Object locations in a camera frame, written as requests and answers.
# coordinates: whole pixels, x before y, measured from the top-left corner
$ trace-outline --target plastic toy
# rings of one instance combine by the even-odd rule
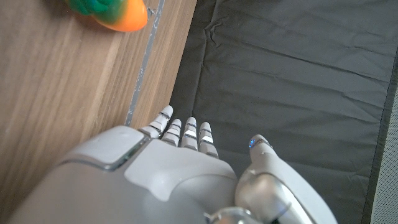
[[[142,0],[66,0],[66,2],[73,11],[93,16],[101,25],[116,31],[137,31],[148,21],[147,8]]]

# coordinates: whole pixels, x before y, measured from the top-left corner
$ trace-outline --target dark gray mat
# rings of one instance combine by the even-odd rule
[[[396,0],[199,0],[175,116],[208,121],[238,175],[249,139],[264,135],[339,223],[368,223],[396,88],[397,13]]]

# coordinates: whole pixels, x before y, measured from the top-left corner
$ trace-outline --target wooden table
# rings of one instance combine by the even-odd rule
[[[71,148],[169,103],[196,0],[144,1],[128,34],[61,0],[0,2],[0,223]]]

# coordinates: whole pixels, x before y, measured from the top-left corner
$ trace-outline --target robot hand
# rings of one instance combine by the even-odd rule
[[[218,159],[210,125],[197,135],[189,118],[180,134],[175,119],[165,130],[172,112],[167,106],[140,130],[118,126],[77,146],[10,223],[336,223],[264,137],[251,139],[252,164],[238,182]]]

